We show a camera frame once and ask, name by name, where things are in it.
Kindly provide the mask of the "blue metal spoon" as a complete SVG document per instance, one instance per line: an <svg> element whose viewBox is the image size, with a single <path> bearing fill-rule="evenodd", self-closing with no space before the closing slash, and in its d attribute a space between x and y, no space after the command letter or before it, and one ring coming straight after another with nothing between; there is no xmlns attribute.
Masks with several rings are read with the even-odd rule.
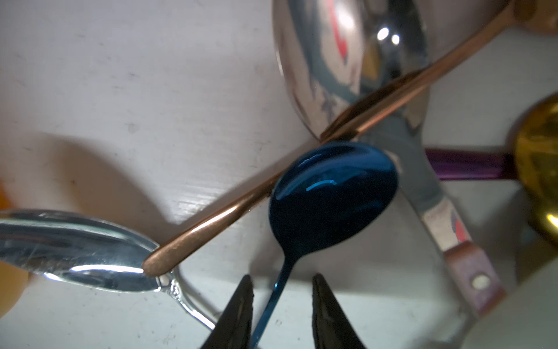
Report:
<svg viewBox="0 0 558 349"><path fill-rule="evenodd" d="M257 348L296 262L352 238L388 207L398 171L385 152L347 141L322 152L316 175L296 170L276 183L269 221L285 256L250 342Z"/></svg>

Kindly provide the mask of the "white plastic spoon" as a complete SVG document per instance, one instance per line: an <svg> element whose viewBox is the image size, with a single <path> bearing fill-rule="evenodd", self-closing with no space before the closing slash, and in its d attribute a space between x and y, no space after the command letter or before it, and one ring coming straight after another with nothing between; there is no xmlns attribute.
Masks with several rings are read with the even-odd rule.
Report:
<svg viewBox="0 0 558 349"><path fill-rule="evenodd" d="M556 348L557 260L521 284L465 337L462 348Z"/></svg>

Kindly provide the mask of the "copper rose gold spoon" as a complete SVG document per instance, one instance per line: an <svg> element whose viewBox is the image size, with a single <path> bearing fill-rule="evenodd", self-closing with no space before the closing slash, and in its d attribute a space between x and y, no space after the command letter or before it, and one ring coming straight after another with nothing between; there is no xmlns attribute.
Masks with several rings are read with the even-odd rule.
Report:
<svg viewBox="0 0 558 349"><path fill-rule="evenodd" d="M211 241L253 207L270 196L283 176L296 170L315 175L317 161L323 151L356 138L404 106L441 77L462 64L508 27L519 26L540 35L557 34L556 1L509 1L486 26L429 67L404 76L373 93L378 101L341 126L332 126L320 139L316 149L301 155L289 167L258 186L225 202L204 219L192 222L184 232L152 252L142 264L148 276L160 276L178 266L184 259Z"/></svg>

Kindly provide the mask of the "yellow plastic storage box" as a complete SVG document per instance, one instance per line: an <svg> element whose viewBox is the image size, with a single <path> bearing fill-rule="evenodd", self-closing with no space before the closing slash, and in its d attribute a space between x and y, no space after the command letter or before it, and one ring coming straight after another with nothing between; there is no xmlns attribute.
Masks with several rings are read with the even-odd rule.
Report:
<svg viewBox="0 0 558 349"><path fill-rule="evenodd" d="M29 272L1 262L0 317L5 316L21 298L29 283Z"/></svg>

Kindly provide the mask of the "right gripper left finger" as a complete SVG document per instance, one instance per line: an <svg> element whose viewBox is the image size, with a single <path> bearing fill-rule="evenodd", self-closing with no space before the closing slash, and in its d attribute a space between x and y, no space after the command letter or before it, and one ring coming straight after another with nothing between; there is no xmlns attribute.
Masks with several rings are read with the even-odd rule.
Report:
<svg viewBox="0 0 558 349"><path fill-rule="evenodd" d="M251 340L254 286L245 275L229 300L219 321L201 349L247 349Z"/></svg>

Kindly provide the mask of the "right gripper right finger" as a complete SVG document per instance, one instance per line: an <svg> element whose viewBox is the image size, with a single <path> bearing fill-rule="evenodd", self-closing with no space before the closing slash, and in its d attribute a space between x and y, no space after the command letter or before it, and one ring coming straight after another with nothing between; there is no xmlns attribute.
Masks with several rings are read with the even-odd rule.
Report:
<svg viewBox="0 0 558 349"><path fill-rule="evenodd" d="M312 278L312 334L315 348L365 348L320 273Z"/></svg>

